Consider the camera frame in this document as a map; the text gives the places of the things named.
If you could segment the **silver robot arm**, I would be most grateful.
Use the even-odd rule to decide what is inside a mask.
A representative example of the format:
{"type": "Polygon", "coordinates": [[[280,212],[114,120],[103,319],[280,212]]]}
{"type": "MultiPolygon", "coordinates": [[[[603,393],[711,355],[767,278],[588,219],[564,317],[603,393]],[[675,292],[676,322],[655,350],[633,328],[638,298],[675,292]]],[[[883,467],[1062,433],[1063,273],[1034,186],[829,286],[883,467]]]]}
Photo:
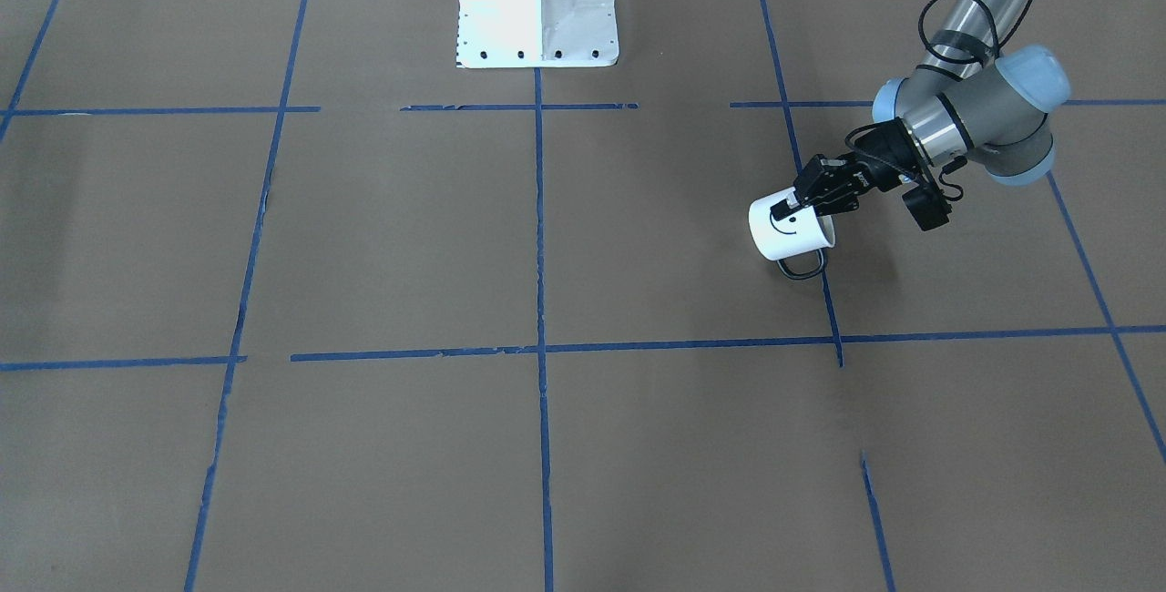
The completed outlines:
{"type": "Polygon", "coordinates": [[[1051,115],[1070,97],[1058,57],[1045,45],[1005,52],[1032,0],[954,0],[932,35],[916,27],[926,56],[915,73],[887,82],[869,126],[836,157],[805,164],[792,192],[763,200],[772,221],[857,210],[862,195],[907,185],[905,206],[920,230],[948,223],[962,197],[946,176],[970,161],[1000,184],[1027,185],[1055,158],[1051,115]]]}

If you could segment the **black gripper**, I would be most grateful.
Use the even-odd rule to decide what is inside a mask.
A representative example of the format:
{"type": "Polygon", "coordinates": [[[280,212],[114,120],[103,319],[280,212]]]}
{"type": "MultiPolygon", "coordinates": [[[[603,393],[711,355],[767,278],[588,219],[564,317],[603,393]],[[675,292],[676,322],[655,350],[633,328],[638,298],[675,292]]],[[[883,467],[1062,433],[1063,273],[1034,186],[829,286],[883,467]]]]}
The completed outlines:
{"type": "Polygon", "coordinates": [[[906,132],[865,132],[849,141],[850,151],[828,158],[813,156],[794,181],[794,189],[774,195],[774,221],[815,221],[817,216],[851,213],[870,190],[890,192],[902,185],[930,184],[923,174],[915,140],[906,132]]]}

